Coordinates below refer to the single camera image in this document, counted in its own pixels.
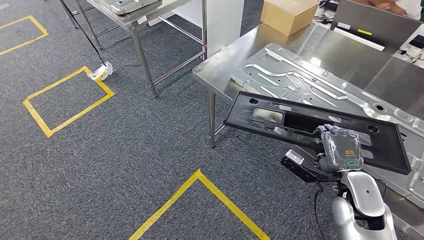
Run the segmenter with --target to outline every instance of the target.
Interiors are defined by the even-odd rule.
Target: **metal tray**
[[[363,169],[424,208],[422,120],[275,43],[244,61],[233,70],[231,77],[251,93],[398,124],[412,172],[402,175],[369,165]]]

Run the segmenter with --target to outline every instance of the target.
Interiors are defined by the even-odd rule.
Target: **stainless steel table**
[[[215,128],[216,95],[231,103],[242,90],[231,79],[232,70],[270,43],[307,61],[318,59],[321,68],[337,77],[409,114],[424,117],[423,69],[315,24],[290,37],[261,24],[193,69],[194,78],[209,89],[211,147],[215,146],[215,135],[223,129],[222,125]],[[424,238],[423,209],[389,188],[384,200],[397,227],[416,239]]]
[[[65,3],[63,0],[59,0],[61,4],[65,7]],[[78,11],[75,12],[68,12],[66,11],[66,15],[71,19],[71,23],[73,26],[75,26],[72,16],[81,14],[81,17],[84,19],[85,23],[88,25],[88,31],[91,35],[92,40],[94,41],[94,44],[101,49],[101,45],[99,43],[98,37],[112,31],[113,29],[116,29],[118,27],[123,28],[124,30],[131,32],[132,38],[134,40],[135,47],[137,49],[138,55],[140,57],[141,64],[144,69],[144,74],[147,78],[147,83],[150,86],[150,91],[152,92],[154,97],[157,97],[158,94],[156,92],[155,85],[162,82],[164,79],[175,73],[176,71],[180,70],[181,68],[185,67],[195,59],[202,57],[204,60],[207,58],[207,46],[208,46],[208,40],[207,40],[207,24],[206,24],[206,17],[207,17],[207,9],[206,9],[206,0],[201,1],[201,8],[202,8],[202,39],[198,39],[191,33],[185,31],[184,29],[180,28],[179,26],[173,24],[172,22],[168,21],[167,19],[164,19],[161,17],[161,15],[166,14],[175,8],[182,6],[189,2],[190,0],[160,0],[158,2],[152,3],[150,5],[147,5],[143,8],[140,8],[136,11],[133,11],[131,13],[127,13],[125,15],[117,15],[114,12],[112,12],[110,9],[102,5],[99,0],[85,0],[87,3],[89,3],[93,8],[99,10],[102,14],[104,14],[106,17],[111,19],[116,23],[115,26],[106,29],[102,32],[95,33],[87,16],[86,11],[92,9],[92,7],[88,7],[86,9],[83,9],[81,6],[80,0],[74,0]],[[183,34],[187,35],[191,39],[195,40],[196,42],[200,43],[202,45],[202,51],[197,53],[196,55],[192,56],[182,64],[178,65],[174,69],[170,70],[169,72],[165,73],[160,78],[153,80],[152,76],[149,71],[149,66],[146,61],[146,57],[143,51],[142,42],[138,36],[137,33],[137,26],[146,22],[151,21],[155,18],[161,19],[163,22],[169,24],[171,27],[177,29],[178,31],[182,32]]]

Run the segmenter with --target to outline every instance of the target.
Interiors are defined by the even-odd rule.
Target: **gray carpet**
[[[127,32],[99,38],[103,59],[116,72],[105,81],[115,96],[47,138],[22,101],[32,93],[100,61],[78,29],[69,27],[56,0],[2,0],[0,26],[33,15],[49,35],[0,56],[0,239],[128,239],[197,169],[271,239],[319,239],[313,213],[316,186],[303,183],[279,160],[276,140],[225,129],[207,145],[207,90],[189,67],[161,83],[152,98]],[[75,10],[71,0],[66,3]],[[261,0],[246,0],[242,34],[259,23]],[[96,32],[113,23],[89,12]],[[173,16],[189,32],[200,29]],[[28,41],[36,29],[2,29],[0,51]],[[141,26],[152,75],[157,78],[200,51],[167,24]],[[83,75],[31,100],[50,128],[104,93]],[[228,105],[217,100],[217,122]],[[319,199],[326,239],[337,239],[331,190]],[[397,231],[399,239],[410,239]],[[207,188],[196,182],[142,239],[257,239]]]

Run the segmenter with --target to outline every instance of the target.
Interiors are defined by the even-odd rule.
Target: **floor marking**
[[[184,184],[175,192],[173,196],[151,217],[145,221],[137,231],[132,234],[129,240],[138,240],[172,204],[196,181],[200,180],[218,199],[231,210],[260,240],[269,240],[267,236],[248,216],[246,216],[233,202],[228,199],[202,172],[197,170]]]
[[[9,4],[7,4],[7,3],[0,4],[0,10],[2,10],[2,9],[6,9],[6,8],[8,8],[8,7],[10,7],[10,5],[9,5]]]
[[[33,105],[30,103],[30,99],[46,92],[49,89],[52,89],[54,87],[56,87],[57,85],[65,82],[66,80],[69,80],[73,77],[75,77],[76,75],[85,72],[86,74],[93,74],[92,71],[90,71],[86,66],[83,66],[81,69],[71,73],[70,75],[60,79],[59,81],[50,84],[48,86],[46,86],[45,88],[34,92],[33,94],[29,95],[28,97],[25,98],[25,100],[23,101],[23,105],[26,107],[26,109],[28,109],[29,113],[31,114],[31,116],[34,118],[35,122],[39,125],[39,127],[41,128],[41,130],[44,132],[44,134],[50,138],[54,133],[56,133],[57,131],[63,129],[64,127],[66,127],[67,125],[69,125],[70,123],[72,123],[73,121],[77,120],[79,117],[81,117],[82,115],[88,113],[90,110],[94,109],[95,107],[97,107],[98,105],[100,105],[101,103],[103,103],[104,101],[108,100],[110,97],[112,97],[114,94],[114,92],[112,92],[108,86],[106,86],[102,81],[98,80],[95,81],[97,83],[97,85],[99,85],[101,87],[101,89],[103,89],[103,91],[106,92],[106,96],[102,97],[100,100],[96,101],[95,103],[91,104],[90,106],[88,106],[86,109],[84,109],[83,111],[81,111],[80,113],[77,113],[76,115],[74,115],[73,117],[69,118],[68,120],[66,120],[64,123],[60,124],[59,126],[53,128],[50,130],[50,128],[47,126],[47,124],[44,122],[44,120],[40,117],[40,115],[38,114],[38,112],[34,109]]]
[[[7,23],[7,24],[5,24],[5,25],[2,25],[2,26],[0,26],[0,30],[1,29],[4,29],[4,28],[6,28],[6,27],[9,27],[10,25],[13,25],[13,24],[17,24],[17,23],[19,23],[19,22],[22,22],[22,21],[24,21],[24,20],[27,20],[27,19],[29,19],[29,20],[31,20],[31,22],[41,31],[41,33],[42,33],[42,35],[41,36],[39,36],[39,37],[37,37],[37,38],[34,38],[34,39],[32,39],[32,40],[29,40],[29,41],[26,41],[26,42],[24,42],[24,43],[21,43],[21,44],[19,44],[19,45],[17,45],[17,46],[14,46],[14,47],[11,47],[11,48],[9,48],[9,49],[7,49],[7,50],[4,50],[4,51],[1,51],[0,52],[0,56],[1,55],[3,55],[3,54],[7,54],[7,53],[9,53],[9,52],[11,52],[11,51],[13,51],[13,50],[16,50],[16,49],[18,49],[18,48],[20,48],[20,47],[23,47],[23,46],[25,46],[25,45],[28,45],[28,44],[30,44],[30,43],[33,43],[33,42],[35,42],[35,41],[37,41],[37,40],[39,40],[39,39],[42,39],[42,38],[44,38],[45,36],[47,36],[47,35],[49,35],[48,33],[47,33],[47,30],[43,27],[43,26],[41,26],[41,24],[32,16],[32,15],[29,15],[29,16],[26,16],[26,17],[23,17],[23,18],[21,18],[21,19],[18,19],[18,20],[16,20],[16,21],[12,21],[12,22],[9,22],[9,23]]]

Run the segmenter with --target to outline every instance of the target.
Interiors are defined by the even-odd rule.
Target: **black rectangular panel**
[[[279,117],[265,117],[264,113],[268,111],[271,112],[268,116]],[[411,172],[398,125],[392,122],[240,91],[224,124],[309,148],[317,153],[323,153],[324,148],[322,144],[314,142],[315,128],[323,124],[339,126],[370,137],[371,144],[361,145],[363,150],[373,155],[373,158],[364,158],[365,164],[404,175]]]

